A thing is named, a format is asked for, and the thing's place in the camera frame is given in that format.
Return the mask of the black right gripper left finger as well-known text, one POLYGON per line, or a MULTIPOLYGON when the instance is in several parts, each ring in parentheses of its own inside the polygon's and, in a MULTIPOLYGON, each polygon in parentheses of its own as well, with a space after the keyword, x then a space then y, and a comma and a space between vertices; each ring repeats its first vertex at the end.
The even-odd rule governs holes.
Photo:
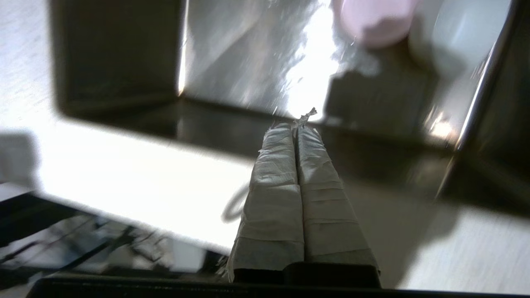
POLYGON ((305 257, 303 208, 292 127, 273 124, 254 162, 240 226, 227 264, 229 281, 282 273, 305 257))

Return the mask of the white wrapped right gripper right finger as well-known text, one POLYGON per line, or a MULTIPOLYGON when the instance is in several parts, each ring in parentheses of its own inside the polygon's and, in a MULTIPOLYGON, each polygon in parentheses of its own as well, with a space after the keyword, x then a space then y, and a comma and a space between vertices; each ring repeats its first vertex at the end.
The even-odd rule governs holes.
POLYGON ((319 132, 308 125, 315 108, 296 121, 296 165, 303 208, 305 262, 366 270, 379 266, 343 181, 319 132))

